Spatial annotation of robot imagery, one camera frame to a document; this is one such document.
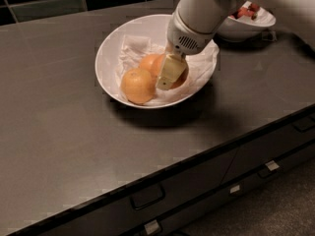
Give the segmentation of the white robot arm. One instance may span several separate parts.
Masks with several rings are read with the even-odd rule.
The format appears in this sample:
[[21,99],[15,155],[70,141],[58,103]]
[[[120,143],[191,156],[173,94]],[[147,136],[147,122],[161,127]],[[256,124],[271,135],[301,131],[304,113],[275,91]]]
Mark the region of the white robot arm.
[[186,69],[185,57],[203,51],[225,18],[247,1],[270,9],[277,20],[315,47],[315,0],[180,0],[168,24],[157,88],[170,89]]

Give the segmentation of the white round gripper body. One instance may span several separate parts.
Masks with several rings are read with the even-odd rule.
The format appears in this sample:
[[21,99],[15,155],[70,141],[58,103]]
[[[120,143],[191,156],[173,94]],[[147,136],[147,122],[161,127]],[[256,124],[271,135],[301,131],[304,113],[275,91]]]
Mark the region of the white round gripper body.
[[167,27],[166,39],[173,53],[180,55],[196,55],[204,50],[213,39],[214,34],[199,33],[189,29],[181,19],[178,10],[171,15]]

